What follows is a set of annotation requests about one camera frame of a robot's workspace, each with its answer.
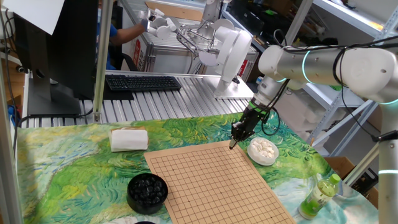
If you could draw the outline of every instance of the wooden go board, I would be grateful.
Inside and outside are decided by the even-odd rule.
[[[144,153],[169,188],[174,224],[280,223],[294,219],[237,145],[229,141]]]

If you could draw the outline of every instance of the blue shirt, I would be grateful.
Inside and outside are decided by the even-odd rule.
[[[96,48],[97,57],[98,57],[98,41],[100,39],[100,27],[101,27],[100,23],[97,23],[97,48]],[[111,24],[111,31],[109,32],[109,37],[114,37],[116,36],[117,33],[118,30]],[[111,57],[109,56],[109,52],[108,52],[108,57],[106,58],[106,69],[116,70],[116,68],[111,65]]]

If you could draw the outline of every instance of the white towel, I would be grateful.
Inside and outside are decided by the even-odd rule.
[[[112,152],[146,150],[148,148],[148,132],[144,129],[121,128],[109,132]]]

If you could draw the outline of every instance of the white bowl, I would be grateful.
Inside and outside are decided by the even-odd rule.
[[[258,153],[256,151],[256,148],[254,148],[254,146],[253,146],[253,142],[255,140],[257,140],[257,139],[260,139],[262,141],[267,141],[272,146],[272,150],[274,150],[274,157],[268,158],[268,157],[265,157],[265,156],[261,155],[260,153]],[[274,164],[276,158],[278,158],[279,150],[278,150],[278,147],[276,147],[276,145],[274,143],[272,143],[268,139],[265,139],[265,138],[254,138],[250,142],[250,145],[248,147],[248,154],[249,154],[250,158],[252,160],[254,160],[254,162],[257,162],[258,164],[263,165],[263,166],[271,166],[271,165]]]

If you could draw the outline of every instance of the computer monitor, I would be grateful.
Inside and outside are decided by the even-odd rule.
[[[98,0],[66,0],[52,35],[18,15],[14,19],[17,54],[33,74],[28,114],[80,114],[74,96],[94,95]]]

